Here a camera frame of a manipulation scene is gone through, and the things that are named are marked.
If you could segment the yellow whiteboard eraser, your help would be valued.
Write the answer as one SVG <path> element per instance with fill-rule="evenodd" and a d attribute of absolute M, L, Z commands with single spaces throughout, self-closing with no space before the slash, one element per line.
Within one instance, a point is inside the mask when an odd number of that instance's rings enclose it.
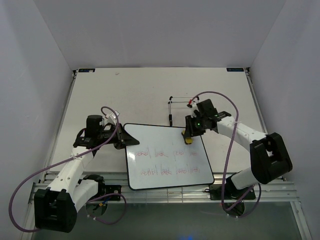
<path fill-rule="evenodd" d="M 182 135 L 183 140 L 184 140 L 184 143 L 185 143 L 186 145 L 190 145 L 190 144 L 193 143 L 192 134 L 191 134 L 190 130 L 184 129 L 184 130 L 181 132 L 181 135 Z"/>

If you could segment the black framed whiteboard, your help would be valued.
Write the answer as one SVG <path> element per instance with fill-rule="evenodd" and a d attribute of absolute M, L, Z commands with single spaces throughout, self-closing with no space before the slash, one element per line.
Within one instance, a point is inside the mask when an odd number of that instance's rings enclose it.
<path fill-rule="evenodd" d="M 181 127 L 126 123 L 139 141 L 127 146 L 128 186 L 133 191 L 210 185 L 215 181 L 202 137 L 185 144 Z"/>

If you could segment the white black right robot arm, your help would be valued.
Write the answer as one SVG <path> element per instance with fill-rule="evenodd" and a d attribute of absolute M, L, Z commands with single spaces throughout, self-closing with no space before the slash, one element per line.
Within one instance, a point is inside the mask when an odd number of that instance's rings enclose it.
<path fill-rule="evenodd" d="M 185 117 L 182 132 L 187 145 L 210 130 L 230 138 L 232 143 L 236 142 L 249 152 L 250 166 L 223 180 L 219 187 L 222 196 L 239 199 L 250 187 L 266 185 L 292 171 L 293 164 L 280 134 L 263 133 L 239 123 L 230 113 L 217 111 L 210 99 L 187 106 L 191 114 Z"/>

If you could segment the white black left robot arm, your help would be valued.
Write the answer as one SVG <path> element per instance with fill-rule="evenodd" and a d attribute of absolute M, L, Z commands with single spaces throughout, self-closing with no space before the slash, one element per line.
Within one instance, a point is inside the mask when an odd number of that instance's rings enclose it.
<path fill-rule="evenodd" d="M 121 124 L 108 126 L 106 129 L 101 115 L 87 117 L 86 127 L 76 136 L 70 160 L 45 189 L 38 189 L 34 195 L 36 228 L 69 233 L 75 226 L 78 211 L 88 202 L 101 200 L 98 206 L 103 207 L 109 200 L 121 199 L 120 189 L 106 186 L 101 175 L 82 176 L 102 146 L 112 144 L 121 150 L 139 145 Z"/>

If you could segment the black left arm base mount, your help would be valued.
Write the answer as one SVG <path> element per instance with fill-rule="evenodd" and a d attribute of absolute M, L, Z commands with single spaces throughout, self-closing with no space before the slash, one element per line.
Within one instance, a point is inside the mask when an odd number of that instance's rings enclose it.
<path fill-rule="evenodd" d="M 98 193 L 96 197 L 101 197 L 104 195 L 110 195 L 110 194 L 120 194 L 122 192 L 122 186 L 121 185 L 101 185 L 98 189 Z M 110 195 L 105 196 L 101 199 L 103 202 L 108 201 L 120 201 L 121 197 L 119 195 Z"/>

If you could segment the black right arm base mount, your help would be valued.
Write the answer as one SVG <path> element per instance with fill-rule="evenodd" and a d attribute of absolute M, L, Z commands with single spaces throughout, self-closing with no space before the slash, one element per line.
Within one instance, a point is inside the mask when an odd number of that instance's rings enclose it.
<path fill-rule="evenodd" d="M 227 185 L 224 189 L 224 199 L 225 200 L 232 200 L 236 202 L 247 190 L 249 187 L 246 187 L 241 190 L 230 190 Z M 204 190 L 205 193 L 209 194 L 210 200 L 221 200 L 222 197 L 222 186 L 218 184 L 212 184 L 208 188 Z M 227 213 L 233 217 L 240 217 L 245 213 L 245 203 L 244 200 L 255 200 L 256 195 L 253 189 L 247 193 L 247 195 L 243 198 L 243 200 L 238 203 L 233 209 L 227 211 Z"/>

